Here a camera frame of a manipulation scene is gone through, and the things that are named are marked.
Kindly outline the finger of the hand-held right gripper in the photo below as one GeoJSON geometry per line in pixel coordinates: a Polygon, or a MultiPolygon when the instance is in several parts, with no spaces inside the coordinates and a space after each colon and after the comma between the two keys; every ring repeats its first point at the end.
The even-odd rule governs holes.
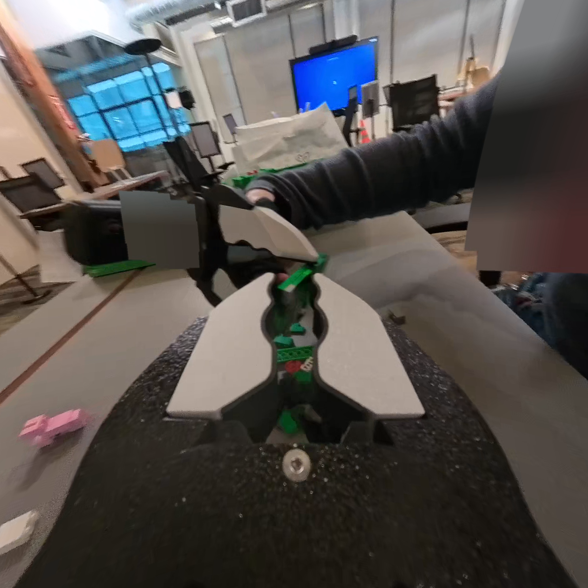
{"type": "Polygon", "coordinates": [[[221,204],[219,227],[224,241],[231,245],[246,243],[253,249],[293,261],[315,263],[319,259],[309,239],[267,207],[243,209],[221,204]]]}
{"type": "Polygon", "coordinates": [[[287,262],[279,259],[267,249],[255,249],[250,245],[228,245],[225,266],[254,264],[287,266],[287,262]]]}

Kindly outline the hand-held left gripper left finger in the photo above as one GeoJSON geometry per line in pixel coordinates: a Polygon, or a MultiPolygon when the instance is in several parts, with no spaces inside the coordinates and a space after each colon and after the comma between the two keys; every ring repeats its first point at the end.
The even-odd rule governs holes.
{"type": "Polygon", "coordinates": [[[275,348],[262,323],[273,304],[273,273],[212,310],[167,405],[170,417],[221,419],[224,409],[270,382],[275,348]]]}

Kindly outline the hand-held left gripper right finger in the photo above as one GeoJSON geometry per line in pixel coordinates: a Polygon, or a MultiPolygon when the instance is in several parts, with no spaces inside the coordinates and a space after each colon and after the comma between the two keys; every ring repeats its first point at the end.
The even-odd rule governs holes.
{"type": "Polygon", "coordinates": [[[313,284],[313,373],[318,383],[377,419],[424,416],[379,314],[323,274],[315,274],[313,284]]]}

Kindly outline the green checkered brick assembly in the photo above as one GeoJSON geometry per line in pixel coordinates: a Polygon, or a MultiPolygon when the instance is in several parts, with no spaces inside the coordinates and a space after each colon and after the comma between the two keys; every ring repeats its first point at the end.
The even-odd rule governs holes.
{"type": "Polygon", "coordinates": [[[277,286],[278,290],[286,293],[294,292],[298,287],[306,283],[313,275],[323,273],[328,260],[329,256],[327,254],[319,254],[317,261],[314,263],[307,263],[298,268],[285,281],[277,286]]]}

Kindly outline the pile of green toy bricks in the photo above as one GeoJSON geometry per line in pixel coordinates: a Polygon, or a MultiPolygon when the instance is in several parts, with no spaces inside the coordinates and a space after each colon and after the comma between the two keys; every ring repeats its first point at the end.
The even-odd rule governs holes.
{"type": "Polygon", "coordinates": [[[276,348],[278,391],[283,407],[277,426],[288,435],[305,431],[312,416],[313,364],[316,336],[312,332],[313,307],[311,293],[298,288],[291,292],[278,290],[278,304],[272,315],[272,341],[276,348]]]}

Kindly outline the wooden table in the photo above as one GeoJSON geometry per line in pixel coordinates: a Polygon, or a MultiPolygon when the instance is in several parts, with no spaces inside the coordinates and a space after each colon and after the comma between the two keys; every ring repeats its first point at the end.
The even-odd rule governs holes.
{"type": "Polygon", "coordinates": [[[66,203],[77,201],[105,201],[111,199],[120,192],[130,192],[137,190],[140,187],[145,187],[155,181],[169,180],[170,174],[168,171],[152,172],[130,179],[119,180],[108,185],[97,187],[93,192],[81,192],[75,194],[71,198],[66,198],[63,201],[66,203]]]}

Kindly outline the black framed monitor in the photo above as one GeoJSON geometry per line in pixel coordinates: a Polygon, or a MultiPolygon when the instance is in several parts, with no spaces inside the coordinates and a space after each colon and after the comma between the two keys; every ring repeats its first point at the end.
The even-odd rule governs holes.
{"type": "Polygon", "coordinates": [[[192,122],[189,126],[201,158],[208,159],[222,155],[217,135],[209,121],[192,122]]]}

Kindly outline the white paper bag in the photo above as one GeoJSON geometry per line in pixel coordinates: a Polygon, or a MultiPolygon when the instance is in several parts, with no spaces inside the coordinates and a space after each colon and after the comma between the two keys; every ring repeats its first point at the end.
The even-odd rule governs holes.
{"type": "Polygon", "coordinates": [[[232,156],[239,174],[246,175],[330,158],[347,147],[333,113],[324,103],[302,114],[238,127],[232,156]]]}

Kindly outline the green toy set box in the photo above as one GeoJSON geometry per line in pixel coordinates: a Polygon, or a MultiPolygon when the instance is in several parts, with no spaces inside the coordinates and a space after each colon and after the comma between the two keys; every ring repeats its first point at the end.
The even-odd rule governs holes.
{"type": "Polygon", "coordinates": [[[154,263],[140,261],[140,260],[127,260],[119,262],[111,262],[92,266],[83,266],[83,274],[92,278],[104,277],[110,275],[117,275],[138,269],[145,269],[155,266],[154,263]]]}

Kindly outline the large window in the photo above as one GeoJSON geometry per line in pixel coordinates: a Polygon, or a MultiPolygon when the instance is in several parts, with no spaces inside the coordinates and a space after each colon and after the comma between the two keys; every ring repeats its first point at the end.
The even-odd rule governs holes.
{"type": "Polygon", "coordinates": [[[45,65],[45,70],[93,141],[112,139],[122,152],[133,152],[190,132],[185,109],[168,107],[164,98],[179,88],[174,65],[121,55],[66,68],[45,65]]]}

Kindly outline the pink toy pig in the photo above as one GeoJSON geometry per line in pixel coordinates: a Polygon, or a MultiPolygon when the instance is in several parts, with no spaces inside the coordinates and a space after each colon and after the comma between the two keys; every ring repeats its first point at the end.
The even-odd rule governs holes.
{"type": "Polygon", "coordinates": [[[37,449],[52,445],[61,437],[83,429],[91,415],[83,409],[73,409],[55,416],[39,415],[26,421],[19,432],[19,440],[37,449]]]}

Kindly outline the person's leg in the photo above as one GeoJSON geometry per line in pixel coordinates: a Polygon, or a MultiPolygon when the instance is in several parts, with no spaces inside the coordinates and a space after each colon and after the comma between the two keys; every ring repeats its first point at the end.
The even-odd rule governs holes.
{"type": "Polygon", "coordinates": [[[493,293],[562,356],[587,355],[587,274],[535,273],[493,293]]]}

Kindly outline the black floor lamp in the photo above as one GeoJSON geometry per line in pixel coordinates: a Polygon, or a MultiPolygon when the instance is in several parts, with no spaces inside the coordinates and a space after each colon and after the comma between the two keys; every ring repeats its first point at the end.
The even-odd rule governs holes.
{"type": "Polygon", "coordinates": [[[184,104],[182,102],[182,88],[169,87],[164,88],[159,80],[158,73],[155,70],[153,62],[151,60],[151,54],[158,51],[161,48],[161,41],[156,38],[143,38],[135,40],[127,44],[124,48],[128,55],[143,56],[148,68],[151,71],[151,78],[153,83],[158,88],[159,96],[165,105],[165,110],[168,113],[168,117],[172,126],[175,130],[174,142],[176,144],[176,150],[182,153],[182,158],[186,158],[187,153],[191,153],[189,144],[187,143],[185,136],[181,132],[180,125],[177,120],[176,112],[183,109],[184,104]]]}

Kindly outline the white air vent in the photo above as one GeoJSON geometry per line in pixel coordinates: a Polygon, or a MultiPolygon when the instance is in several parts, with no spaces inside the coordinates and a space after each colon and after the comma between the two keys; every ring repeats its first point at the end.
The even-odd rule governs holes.
{"type": "Polygon", "coordinates": [[[251,24],[266,17],[266,1],[226,1],[228,15],[234,28],[251,24]]]}

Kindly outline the silver ceiling duct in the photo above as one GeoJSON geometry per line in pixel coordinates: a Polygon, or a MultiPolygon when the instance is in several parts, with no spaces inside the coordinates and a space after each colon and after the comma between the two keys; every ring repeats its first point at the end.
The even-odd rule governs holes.
{"type": "Polygon", "coordinates": [[[125,11],[129,25],[139,29],[147,24],[166,22],[171,25],[221,10],[226,1],[148,1],[125,11]]]}

